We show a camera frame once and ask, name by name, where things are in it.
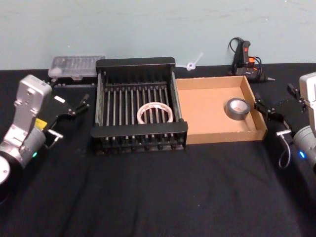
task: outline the table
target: table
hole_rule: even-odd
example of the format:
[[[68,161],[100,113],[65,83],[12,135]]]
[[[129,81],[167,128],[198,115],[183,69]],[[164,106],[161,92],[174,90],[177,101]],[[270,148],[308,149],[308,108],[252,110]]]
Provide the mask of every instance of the table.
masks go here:
[[[176,69],[177,78],[226,76],[228,66]],[[252,84],[272,102],[291,98],[316,64],[269,64],[276,82]],[[0,137],[14,115],[17,85],[27,74],[47,70],[0,71]],[[291,165],[277,166],[282,151],[267,122],[264,142],[191,145],[185,151],[95,156],[90,149],[95,87],[56,88],[75,105],[90,94],[91,109],[58,125],[64,135],[41,149],[20,186],[0,206],[1,236],[315,236],[316,179],[292,146]]]

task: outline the open cardboard box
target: open cardboard box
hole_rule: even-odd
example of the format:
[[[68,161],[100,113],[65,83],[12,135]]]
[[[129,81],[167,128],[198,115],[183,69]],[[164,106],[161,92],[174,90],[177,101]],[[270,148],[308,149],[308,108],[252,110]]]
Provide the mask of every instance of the open cardboard box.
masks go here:
[[[187,144],[263,140],[267,127],[253,107],[254,95],[246,77],[177,79],[182,117],[188,122]],[[250,113],[236,121],[225,113],[232,98],[249,102]]]

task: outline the black dish rack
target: black dish rack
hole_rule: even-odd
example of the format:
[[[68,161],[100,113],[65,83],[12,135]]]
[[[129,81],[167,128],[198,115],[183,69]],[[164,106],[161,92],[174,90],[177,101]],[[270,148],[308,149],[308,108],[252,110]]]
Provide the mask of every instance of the black dish rack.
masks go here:
[[[98,75],[92,145],[97,154],[175,150],[186,145],[188,124],[182,119],[174,70],[175,59],[103,59],[96,62]],[[149,102],[162,102],[173,111],[173,122],[160,109],[144,113]]]

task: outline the light blue wall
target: light blue wall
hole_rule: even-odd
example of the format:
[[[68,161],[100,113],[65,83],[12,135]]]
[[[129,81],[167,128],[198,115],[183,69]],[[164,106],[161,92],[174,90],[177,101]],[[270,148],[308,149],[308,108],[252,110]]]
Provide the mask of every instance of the light blue wall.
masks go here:
[[[230,64],[235,36],[264,63],[316,62],[316,1],[0,0],[0,69],[85,54]]]

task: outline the duct tape roll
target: duct tape roll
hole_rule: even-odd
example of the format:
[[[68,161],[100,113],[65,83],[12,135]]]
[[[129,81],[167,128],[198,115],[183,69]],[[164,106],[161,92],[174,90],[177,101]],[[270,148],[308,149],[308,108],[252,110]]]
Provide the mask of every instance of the duct tape roll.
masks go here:
[[[244,120],[249,112],[250,104],[240,98],[230,99],[225,107],[225,113],[233,120]]]

